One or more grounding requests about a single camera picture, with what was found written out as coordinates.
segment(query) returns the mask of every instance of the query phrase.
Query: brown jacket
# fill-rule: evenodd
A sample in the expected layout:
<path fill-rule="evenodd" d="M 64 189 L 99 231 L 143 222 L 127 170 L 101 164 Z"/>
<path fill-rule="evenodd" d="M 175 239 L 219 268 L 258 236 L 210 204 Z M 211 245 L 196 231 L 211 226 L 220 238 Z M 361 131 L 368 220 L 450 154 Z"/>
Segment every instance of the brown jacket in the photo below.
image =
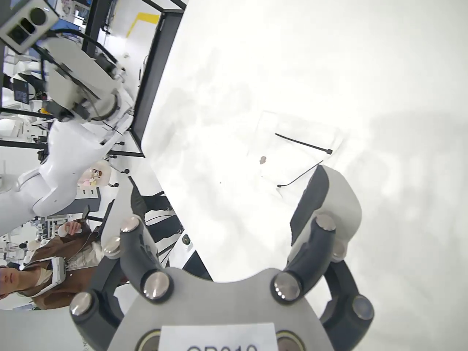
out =
<path fill-rule="evenodd" d="M 93 241 L 96 241 L 99 238 L 99 233 L 96 231 L 91 232 L 91 229 L 86 222 L 81 220 L 76 220 L 76 222 L 80 222 L 82 225 L 83 231 L 80 234 L 75 234 L 73 236 L 67 235 L 63 238 L 58 235 L 55 236 L 47 243 L 47 245 L 39 248 L 34 253 L 30 263 L 24 268 L 24 271 L 37 266 L 47 268 L 50 260 L 35 263 L 35 261 L 47 257 L 58 256 L 63 257 L 65 261 L 67 261 L 80 250 L 91 245 Z M 32 300 L 40 309 L 53 309 L 69 306 L 75 294 L 82 292 L 87 288 L 94 271 L 95 268 L 67 271 L 67 277 L 62 284 L 59 284 L 40 296 L 32 298 Z M 41 286 L 27 289 L 26 291 L 20 292 L 20 294 L 24 296 L 34 296 L 51 282 L 52 280 L 49 280 Z"/>

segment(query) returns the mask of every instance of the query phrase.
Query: black cable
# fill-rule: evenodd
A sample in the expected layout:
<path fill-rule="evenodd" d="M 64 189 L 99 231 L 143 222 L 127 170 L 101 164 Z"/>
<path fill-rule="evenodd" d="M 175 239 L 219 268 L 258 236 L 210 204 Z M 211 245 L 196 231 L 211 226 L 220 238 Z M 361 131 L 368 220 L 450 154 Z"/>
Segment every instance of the black cable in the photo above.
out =
<path fill-rule="evenodd" d="M 117 59 L 100 42 L 98 42 L 97 40 L 94 40 L 92 37 L 88 35 L 85 35 L 84 33 L 81 33 L 79 30 L 74 30 L 70 28 L 60 28 L 56 30 L 51 30 L 50 33 L 54 33 L 56 35 L 60 33 L 70 33 L 72 35 L 76 35 L 85 40 L 88 40 L 89 42 L 94 44 L 96 47 L 98 47 L 102 52 L 104 52 L 114 64 L 117 64 Z"/>
<path fill-rule="evenodd" d="M 45 72 L 44 72 L 44 58 L 40 55 L 39 56 L 41 61 L 41 79 L 45 82 Z"/>
<path fill-rule="evenodd" d="M 309 171 L 311 171 L 314 167 L 320 165 L 321 163 L 323 162 L 323 159 L 319 162 L 319 163 L 316 163 L 314 166 L 312 166 L 309 170 L 305 171 L 304 173 L 302 173 L 301 175 L 299 175 L 299 177 L 297 177 L 294 181 L 291 181 L 289 182 L 288 184 L 286 185 L 276 185 L 277 187 L 279 188 L 282 188 L 283 186 L 289 186 L 290 184 L 296 182 L 300 177 L 302 177 L 304 174 L 307 174 Z"/>
<path fill-rule="evenodd" d="M 323 147 L 317 147 L 317 146 L 314 146 L 314 145 L 309 145 L 309 143 L 299 142 L 296 139 L 291 139 L 291 138 L 285 137 L 284 135 L 280 135 L 280 134 L 277 134 L 277 133 L 275 133 L 275 135 L 277 135 L 277 136 L 279 136 L 279 137 L 281 137 L 283 139 L 290 140 L 291 142 L 299 143 L 300 145 L 304 145 L 304 146 L 312 147 L 312 148 L 320 150 L 320 151 L 324 151 L 327 154 L 331 154 L 333 152 L 333 150 L 330 150 L 329 148 L 326 149 L 326 148 L 323 148 Z"/>
<path fill-rule="evenodd" d="M 166 256 L 164 256 L 164 259 L 162 259 L 162 261 L 159 261 L 160 264 L 162 264 L 164 262 L 164 260 L 167 258 L 167 256 L 169 256 L 172 252 L 172 249 L 174 249 L 174 246 L 176 245 L 176 243 L 174 242 L 174 244 L 172 244 L 172 248 L 169 252 L 167 252 Z"/>
<path fill-rule="evenodd" d="M 153 218 L 151 218 L 151 219 L 145 221 L 145 224 L 148 223 L 149 221 L 155 219 L 155 218 L 159 218 L 159 217 L 172 217 L 172 216 L 174 216 L 174 214 L 167 214 L 167 215 L 164 215 L 164 216 L 156 216 L 156 217 L 153 217 Z"/>

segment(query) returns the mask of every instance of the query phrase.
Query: white table surface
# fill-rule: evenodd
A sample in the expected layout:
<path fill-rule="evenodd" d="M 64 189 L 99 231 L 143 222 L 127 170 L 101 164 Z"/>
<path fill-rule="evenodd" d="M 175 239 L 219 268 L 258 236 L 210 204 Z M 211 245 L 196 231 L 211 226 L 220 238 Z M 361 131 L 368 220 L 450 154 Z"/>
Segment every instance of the white table surface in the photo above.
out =
<path fill-rule="evenodd" d="M 377 315 L 362 349 L 460 349 L 467 1 L 190 0 L 143 151 L 215 281 L 284 267 L 309 175 L 276 184 L 326 159 L 363 209 L 347 256 Z"/>

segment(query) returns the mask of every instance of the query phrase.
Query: person's hand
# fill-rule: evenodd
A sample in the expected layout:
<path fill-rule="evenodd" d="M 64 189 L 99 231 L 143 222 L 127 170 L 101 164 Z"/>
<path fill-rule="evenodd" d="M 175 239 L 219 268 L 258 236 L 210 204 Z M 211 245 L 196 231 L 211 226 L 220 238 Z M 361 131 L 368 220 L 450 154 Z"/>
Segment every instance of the person's hand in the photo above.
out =
<path fill-rule="evenodd" d="M 82 225 L 76 221 L 68 221 L 68 222 L 65 222 L 64 225 L 65 225 L 65 229 L 68 230 L 68 234 L 70 234 L 70 236 L 77 234 L 78 231 L 82 228 Z"/>

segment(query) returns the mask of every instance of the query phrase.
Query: white floor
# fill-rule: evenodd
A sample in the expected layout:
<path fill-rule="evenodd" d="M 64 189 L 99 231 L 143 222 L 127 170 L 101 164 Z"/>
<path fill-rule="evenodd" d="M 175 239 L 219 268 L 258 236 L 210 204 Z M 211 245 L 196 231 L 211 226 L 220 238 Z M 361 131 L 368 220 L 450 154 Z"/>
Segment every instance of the white floor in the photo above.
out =
<path fill-rule="evenodd" d="M 153 1 L 164 8 L 175 8 L 167 0 Z M 139 69 L 148 53 L 156 27 L 152 22 L 139 20 L 127 36 L 138 13 L 157 15 L 159 12 L 139 0 L 119 0 L 111 25 L 112 34 L 105 39 L 106 47 L 127 68 L 127 84 L 134 97 L 137 93 Z M 466 69 L 465 72 L 453 73 L 455 77 L 456 73 L 466 74 Z M 327 74 L 324 69 L 322 78 L 327 79 Z M 428 107 L 432 100 L 431 95 L 443 95 L 441 92 L 444 92 L 443 87 L 435 92 L 428 90 Z M 378 89 L 375 100 L 379 100 Z M 412 100 L 419 99 L 408 95 L 408 102 Z M 390 104 L 381 103 L 382 107 L 388 105 Z M 447 108 L 441 108 L 440 111 L 449 113 L 449 105 L 448 101 Z M 464 117 L 464 114 L 466 108 L 460 107 L 458 115 Z M 352 266 L 372 280 L 360 287 L 370 291 L 369 296 L 374 291 L 375 294 L 379 291 L 380 298 L 375 307 L 376 320 L 369 337 L 356 349 L 466 349 L 468 336 L 464 333 L 463 325 L 466 321 L 463 319 L 466 298 L 463 295 L 468 285 L 463 275 L 466 274 L 468 254 L 464 243 L 467 237 L 464 226 L 466 218 L 463 215 L 466 215 L 468 203 L 466 174 L 463 169 L 466 166 L 460 161 L 466 155 L 466 143 L 463 140 L 460 142 L 460 137 L 466 140 L 466 124 L 460 124 L 455 116 L 416 117 L 415 114 L 401 112 L 398 120 L 383 117 L 373 126 L 375 134 L 370 137 L 373 146 L 387 151 L 397 159 L 392 160 L 385 155 L 361 155 L 353 160 L 346 172 L 350 183 L 361 194 L 366 195 L 361 199 L 364 213 L 374 216 L 376 220 L 376 224 L 363 227 L 361 234 L 358 232 L 350 253 L 365 253 L 360 258 L 366 260 L 362 263 L 354 261 Z M 382 146 L 382 136 L 388 140 L 395 129 L 402 128 L 412 132 L 407 133 L 404 139 L 395 139 L 393 144 Z M 423 134 L 421 130 L 426 132 L 427 129 L 433 130 L 431 141 L 421 140 L 419 137 Z M 446 139 L 447 135 L 453 135 L 453 138 Z M 125 149 L 135 151 L 131 141 L 127 142 Z M 350 141 L 350 144 L 351 142 L 359 145 L 359 141 Z M 145 159 L 118 158 L 113 163 L 121 169 L 130 169 L 142 194 L 154 194 L 161 190 Z M 389 167 L 395 166 L 400 168 L 401 176 L 389 178 Z M 409 183 L 402 197 L 393 197 L 393 187 L 399 186 L 399 182 L 406 177 L 409 177 Z M 382 201 L 382 192 L 388 195 L 385 202 Z M 116 189 L 103 189 L 102 207 L 95 215 L 104 213 L 115 193 Z M 440 207 L 440 199 L 445 202 L 445 213 Z M 420 205 L 432 206 L 423 211 L 427 216 L 426 229 L 414 224 L 413 216 L 422 213 L 418 210 Z M 163 215 L 165 212 L 152 212 L 147 215 L 147 219 L 158 214 Z M 169 242 L 170 240 L 162 242 L 161 247 L 166 247 Z M 404 266 L 411 262 L 413 266 Z M 426 271 L 428 264 L 433 264 L 433 272 L 423 273 L 422 269 Z M 401 277 L 389 277 L 395 273 Z M 434 296 L 434 291 L 437 291 L 438 297 Z M 430 338 L 426 336 L 428 331 L 431 332 Z"/>

